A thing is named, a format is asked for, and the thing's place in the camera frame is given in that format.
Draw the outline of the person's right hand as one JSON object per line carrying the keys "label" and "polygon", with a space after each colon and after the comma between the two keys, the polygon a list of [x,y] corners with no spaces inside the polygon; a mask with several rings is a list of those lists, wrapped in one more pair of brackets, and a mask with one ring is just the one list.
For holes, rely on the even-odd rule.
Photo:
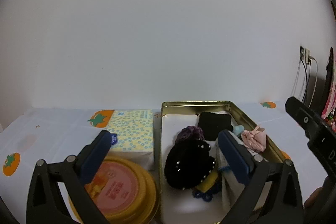
{"label": "person's right hand", "polygon": [[305,211],[308,211],[316,202],[316,199],[320,192],[322,191],[323,187],[317,188],[309,197],[308,199],[304,202],[303,207]]}

